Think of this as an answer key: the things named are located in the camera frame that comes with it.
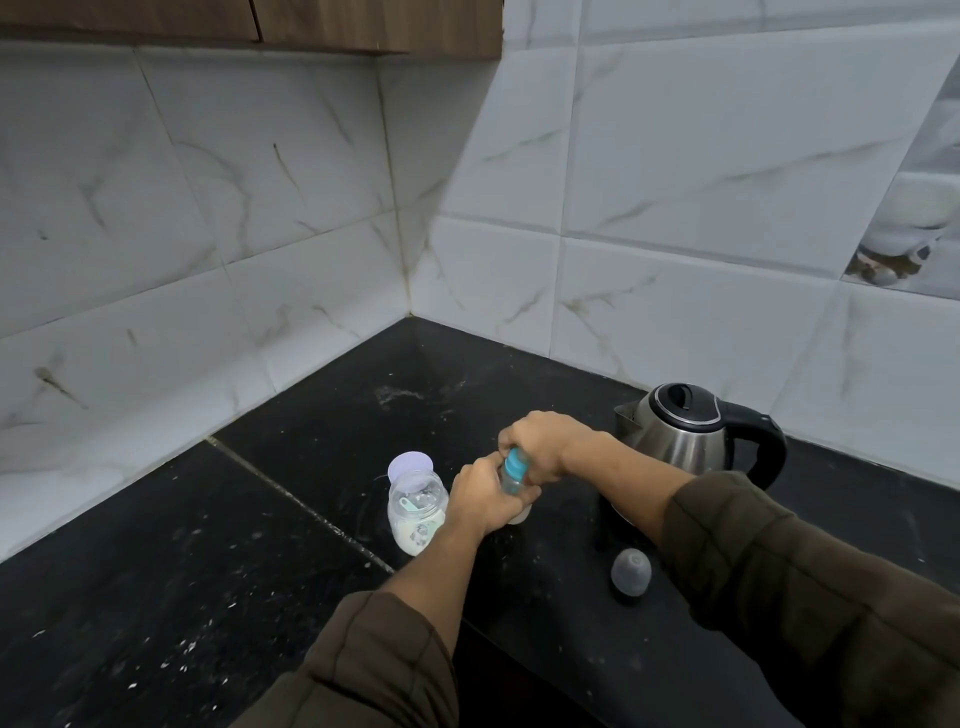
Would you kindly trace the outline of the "person's right hand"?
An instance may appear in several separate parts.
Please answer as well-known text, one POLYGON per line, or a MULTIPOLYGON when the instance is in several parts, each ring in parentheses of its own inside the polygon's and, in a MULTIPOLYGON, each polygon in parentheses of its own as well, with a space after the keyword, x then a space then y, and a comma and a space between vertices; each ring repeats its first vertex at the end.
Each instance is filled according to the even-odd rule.
POLYGON ((569 415, 534 410, 502 429, 497 437, 500 455, 522 452, 526 463, 523 483, 543 486, 567 476, 580 476, 580 455, 597 432, 569 415))

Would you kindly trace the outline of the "person's left hand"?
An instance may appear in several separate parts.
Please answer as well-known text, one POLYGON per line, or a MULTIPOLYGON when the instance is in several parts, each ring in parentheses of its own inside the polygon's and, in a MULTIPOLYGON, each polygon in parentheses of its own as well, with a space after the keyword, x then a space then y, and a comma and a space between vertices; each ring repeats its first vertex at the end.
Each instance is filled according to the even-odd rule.
POLYGON ((500 486, 503 457, 493 452, 462 467, 449 495, 445 522, 440 530, 479 545, 498 529, 491 528, 491 494, 500 486))

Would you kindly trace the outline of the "clear baby bottle blue collar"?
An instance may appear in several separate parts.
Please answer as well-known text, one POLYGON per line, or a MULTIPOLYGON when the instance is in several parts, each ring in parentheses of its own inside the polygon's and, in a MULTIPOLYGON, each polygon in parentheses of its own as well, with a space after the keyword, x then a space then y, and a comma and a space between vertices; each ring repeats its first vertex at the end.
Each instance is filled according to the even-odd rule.
POLYGON ((522 492, 526 488, 525 479, 529 468, 530 459, 527 453, 518 446, 513 447, 499 470, 501 490, 513 496, 522 492))

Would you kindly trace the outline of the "person's right forearm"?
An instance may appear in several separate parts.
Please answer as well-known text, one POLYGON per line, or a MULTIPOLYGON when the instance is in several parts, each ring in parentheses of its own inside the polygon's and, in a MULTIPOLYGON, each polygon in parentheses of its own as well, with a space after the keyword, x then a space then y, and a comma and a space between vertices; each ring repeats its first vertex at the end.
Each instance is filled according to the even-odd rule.
POLYGON ((806 728, 960 728, 960 596, 838 540, 745 476, 645 464, 593 431, 550 467, 621 501, 653 533, 704 627, 761 669, 806 728))

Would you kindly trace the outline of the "person's left forearm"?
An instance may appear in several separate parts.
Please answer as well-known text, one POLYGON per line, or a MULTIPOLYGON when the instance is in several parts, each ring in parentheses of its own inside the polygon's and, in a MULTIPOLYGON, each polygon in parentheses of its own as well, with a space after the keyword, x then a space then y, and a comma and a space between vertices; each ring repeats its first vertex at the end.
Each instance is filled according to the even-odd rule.
POLYGON ((459 728, 452 661, 482 538, 442 526, 381 588, 346 596, 307 651, 230 728, 459 728))

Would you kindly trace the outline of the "clear jar of white powder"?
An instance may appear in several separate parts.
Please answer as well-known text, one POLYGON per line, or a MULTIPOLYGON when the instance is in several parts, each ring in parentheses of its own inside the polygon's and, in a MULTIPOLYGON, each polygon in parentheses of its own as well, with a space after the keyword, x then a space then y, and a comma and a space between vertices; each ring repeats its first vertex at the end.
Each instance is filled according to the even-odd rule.
POLYGON ((445 523, 450 493, 431 469, 403 472, 391 485, 388 521, 393 540, 411 557, 421 554, 445 523))

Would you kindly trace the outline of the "purple jar lid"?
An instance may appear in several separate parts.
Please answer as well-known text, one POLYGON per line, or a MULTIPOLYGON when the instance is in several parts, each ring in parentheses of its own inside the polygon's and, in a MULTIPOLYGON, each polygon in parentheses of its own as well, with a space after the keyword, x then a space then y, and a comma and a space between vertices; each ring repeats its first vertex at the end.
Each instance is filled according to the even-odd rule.
POLYGON ((433 460, 424 452, 406 451, 391 460, 387 477, 393 486, 401 477, 418 471, 434 472, 433 460))

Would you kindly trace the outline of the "clear bottle cap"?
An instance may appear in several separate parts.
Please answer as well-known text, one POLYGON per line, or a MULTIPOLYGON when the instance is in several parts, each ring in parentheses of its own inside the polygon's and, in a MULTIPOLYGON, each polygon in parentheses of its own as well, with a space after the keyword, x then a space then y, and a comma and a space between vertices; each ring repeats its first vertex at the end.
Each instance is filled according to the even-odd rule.
POLYGON ((636 548, 622 550, 614 559, 610 572, 610 583, 628 599, 638 599, 646 594, 653 576, 653 567, 649 557, 636 548))

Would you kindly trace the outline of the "stainless steel electric kettle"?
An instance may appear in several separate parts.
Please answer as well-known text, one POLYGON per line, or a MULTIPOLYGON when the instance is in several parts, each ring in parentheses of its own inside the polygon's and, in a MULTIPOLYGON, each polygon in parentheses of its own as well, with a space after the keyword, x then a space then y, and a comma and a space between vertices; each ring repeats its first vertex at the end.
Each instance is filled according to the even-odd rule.
POLYGON ((768 489, 786 465, 786 436, 773 418, 692 384, 656 386, 615 408, 615 436, 592 432, 569 453, 572 472, 595 485, 614 511, 660 544, 666 510, 691 480, 732 471, 738 441, 756 447, 746 477, 768 489))

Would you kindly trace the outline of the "wooden wall cabinet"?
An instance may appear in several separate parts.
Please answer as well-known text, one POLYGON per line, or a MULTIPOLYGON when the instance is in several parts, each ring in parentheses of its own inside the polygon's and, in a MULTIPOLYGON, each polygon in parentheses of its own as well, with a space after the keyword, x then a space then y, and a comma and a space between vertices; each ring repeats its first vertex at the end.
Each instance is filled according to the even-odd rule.
POLYGON ((504 0, 0 0, 0 39, 497 60, 504 0))

